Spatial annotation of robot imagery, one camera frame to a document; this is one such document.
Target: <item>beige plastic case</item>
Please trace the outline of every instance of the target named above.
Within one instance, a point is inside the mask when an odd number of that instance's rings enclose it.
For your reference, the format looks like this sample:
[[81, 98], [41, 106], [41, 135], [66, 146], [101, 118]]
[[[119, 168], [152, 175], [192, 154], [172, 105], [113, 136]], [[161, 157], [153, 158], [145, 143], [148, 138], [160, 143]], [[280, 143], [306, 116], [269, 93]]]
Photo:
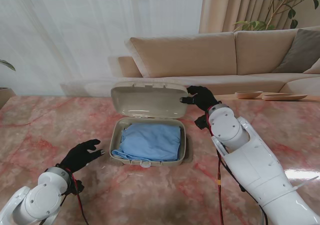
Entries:
[[[111, 158], [123, 164], [151, 166], [177, 166], [182, 163], [186, 153], [186, 129], [181, 121], [176, 120], [185, 115], [187, 105], [180, 102], [187, 97], [187, 89], [180, 84], [166, 82], [130, 82], [117, 83], [111, 90], [111, 97], [116, 111], [126, 115], [114, 127], [111, 143]], [[134, 123], [158, 123], [179, 126], [181, 132], [177, 161], [141, 161], [127, 160], [112, 155], [121, 143], [122, 130]]]

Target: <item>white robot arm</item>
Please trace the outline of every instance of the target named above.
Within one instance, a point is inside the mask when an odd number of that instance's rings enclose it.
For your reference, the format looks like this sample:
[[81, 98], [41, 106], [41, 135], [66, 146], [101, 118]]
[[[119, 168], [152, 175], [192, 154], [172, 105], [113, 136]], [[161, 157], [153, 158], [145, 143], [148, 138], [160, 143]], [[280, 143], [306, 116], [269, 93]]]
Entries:
[[16, 225], [53, 224], [62, 204], [62, 195], [73, 193], [79, 196], [84, 189], [81, 181], [74, 179], [73, 173], [105, 153], [102, 149], [95, 151], [99, 143], [93, 139], [78, 144], [60, 164], [39, 176], [35, 188], [24, 186], [16, 191], [0, 211], [0, 225], [11, 225], [11, 220]]
[[193, 97], [180, 101], [205, 111], [195, 123], [209, 128], [212, 141], [237, 182], [257, 201], [274, 225], [320, 225], [320, 217], [310, 209], [292, 186], [274, 153], [251, 124], [218, 102], [202, 86], [190, 86]]
[[0, 212], [0, 225], [10, 225], [11, 216], [17, 225], [29, 225], [45, 220], [50, 225], [58, 215], [61, 196], [71, 183], [69, 174], [51, 167], [38, 178], [38, 185], [20, 188]]

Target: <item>folded blue towel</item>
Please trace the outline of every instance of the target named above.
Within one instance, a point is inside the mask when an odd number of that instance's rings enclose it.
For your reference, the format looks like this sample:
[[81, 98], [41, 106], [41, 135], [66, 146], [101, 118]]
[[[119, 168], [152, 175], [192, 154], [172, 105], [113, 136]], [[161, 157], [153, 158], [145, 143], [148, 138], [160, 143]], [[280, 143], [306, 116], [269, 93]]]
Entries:
[[120, 147], [111, 153], [128, 160], [176, 161], [180, 139], [178, 126], [134, 123], [122, 131]]

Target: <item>box lid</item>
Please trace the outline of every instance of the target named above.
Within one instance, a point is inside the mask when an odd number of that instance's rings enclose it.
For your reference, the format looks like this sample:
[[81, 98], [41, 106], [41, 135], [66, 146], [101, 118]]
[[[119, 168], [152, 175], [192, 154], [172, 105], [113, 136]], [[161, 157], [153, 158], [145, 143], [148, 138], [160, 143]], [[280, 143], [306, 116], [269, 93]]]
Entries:
[[180, 102], [187, 97], [187, 89], [167, 82], [118, 82], [111, 90], [116, 111], [130, 117], [181, 118], [187, 105]]

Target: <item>pink marble surface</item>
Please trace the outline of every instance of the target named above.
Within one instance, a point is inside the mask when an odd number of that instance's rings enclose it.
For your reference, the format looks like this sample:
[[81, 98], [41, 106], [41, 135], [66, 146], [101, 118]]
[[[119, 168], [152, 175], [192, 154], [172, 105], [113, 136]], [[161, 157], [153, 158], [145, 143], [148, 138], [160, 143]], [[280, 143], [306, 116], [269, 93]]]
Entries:
[[[227, 101], [245, 117], [275, 153], [296, 185], [320, 174], [320, 104]], [[106, 154], [74, 175], [91, 225], [219, 225], [217, 156], [207, 130], [194, 120], [203, 112], [189, 106], [184, 123], [193, 146], [192, 162], [177, 167], [114, 166]], [[0, 207], [22, 186], [60, 162], [69, 149], [100, 139], [108, 150], [117, 114], [110, 98], [15, 96], [0, 110]], [[320, 214], [320, 179], [298, 190]], [[255, 202], [222, 168], [226, 225], [256, 225]], [[67, 197], [56, 224], [85, 224], [75, 196]]]

